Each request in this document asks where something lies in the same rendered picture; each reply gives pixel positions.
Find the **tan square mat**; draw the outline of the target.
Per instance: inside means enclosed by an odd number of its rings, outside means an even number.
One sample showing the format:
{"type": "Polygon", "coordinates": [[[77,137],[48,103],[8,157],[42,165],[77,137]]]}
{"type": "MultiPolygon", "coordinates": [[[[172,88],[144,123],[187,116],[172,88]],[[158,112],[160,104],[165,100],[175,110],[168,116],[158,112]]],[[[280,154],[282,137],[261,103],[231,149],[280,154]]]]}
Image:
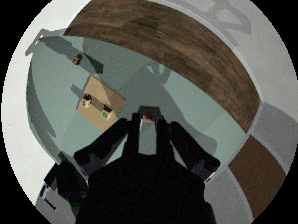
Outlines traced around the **tan square mat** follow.
{"type": "Polygon", "coordinates": [[[127,102],[125,98],[120,96],[94,76],[91,76],[82,98],[86,96],[92,99],[90,106],[84,108],[80,105],[80,101],[77,111],[102,132],[106,131],[113,124],[127,102]],[[100,117],[102,109],[105,107],[113,110],[108,121],[100,117]]]}

